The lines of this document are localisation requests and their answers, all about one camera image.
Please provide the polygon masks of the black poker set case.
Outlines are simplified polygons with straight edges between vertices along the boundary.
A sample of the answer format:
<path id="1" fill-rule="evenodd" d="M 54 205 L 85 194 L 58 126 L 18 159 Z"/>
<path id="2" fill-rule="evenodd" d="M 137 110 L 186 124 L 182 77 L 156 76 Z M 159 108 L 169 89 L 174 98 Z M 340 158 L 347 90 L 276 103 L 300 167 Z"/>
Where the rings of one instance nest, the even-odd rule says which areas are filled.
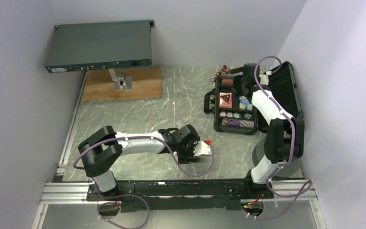
<path id="1" fill-rule="evenodd" d="M 240 80 L 242 76 L 254 76 L 254 63 L 246 63 L 243 65 L 243 74 L 234 74 L 233 87 L 221 85 L 222 78 L 218 78 L 214 81 L 214 88 L 207 92 L 204 96 L 203 111 L 206 114 L 213 114 L 214 122 L 213 127 L 218 132 L 253 135 L 257 131 L 266 133 L 268 129 L 268 123 L 263 118 L 261 112 L 259 112 L 254 106 L 252 111 L 240 110 L 239 109 L 239 97 L 245 96 L 250 102 L 251 95 L 241 95 Z M 290 62 L 284 62 L 282 65 L 277 66 L 273 69 L 273 74 L 269 76 L 269 84 L 263 85 L 265 89 L 270 90 L 277 100 L 277 102 L 292 116 L 303 117 L 303 111 L 299 101 L 299 95 L 297 91 L 297 85 L 295 82 L 294 68 Z M 253 118 L 251 121 L 254 122 L 254 128 L 238 128 L 221 125 L 223 118 L 220 117 L 221 111 L 240 113 L 242 118 L 231 119 L 242 119 L 244 114 L 252 114 Z"/>

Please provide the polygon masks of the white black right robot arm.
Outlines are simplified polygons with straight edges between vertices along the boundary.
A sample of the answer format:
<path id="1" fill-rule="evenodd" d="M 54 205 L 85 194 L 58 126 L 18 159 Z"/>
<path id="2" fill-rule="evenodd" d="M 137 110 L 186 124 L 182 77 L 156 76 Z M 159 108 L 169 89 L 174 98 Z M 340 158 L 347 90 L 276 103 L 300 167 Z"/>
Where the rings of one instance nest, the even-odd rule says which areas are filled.
<path id="1" fill-rule="evenodd" d="M 305 123 L 292 64 L 284 62 L 263 74 L 259 70 L 256 64 L 227 70 L 239 94 L 251 102 L 266 123 L 266 136 L 256 146 L 264 155 L 243 186 L 249 198 L 257 197 L 262 192 L 261 184 L 290 166 L 304 150 Z"/>

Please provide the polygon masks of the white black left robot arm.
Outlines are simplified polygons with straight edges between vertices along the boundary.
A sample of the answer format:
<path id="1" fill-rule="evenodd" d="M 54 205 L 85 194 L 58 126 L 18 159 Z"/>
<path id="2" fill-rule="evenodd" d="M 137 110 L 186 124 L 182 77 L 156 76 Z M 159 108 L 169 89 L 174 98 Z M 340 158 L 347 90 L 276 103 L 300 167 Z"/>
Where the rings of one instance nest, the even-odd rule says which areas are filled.
<path id="1" fill-rule="evenodd" d="M 192 125 L 178 129 L 168 128 L 146 134 L 127 134 L 105 126 L 79 144 L 79 160 L 87 177 L 99 187 L 105 200 L 118 194 L 112 171 L 114 162 L 121 156 L 137 153 L 170 153 L 179 165 L 198 162 L 202 156 L 210 156 L 209 146 L 200 140 Z"/>

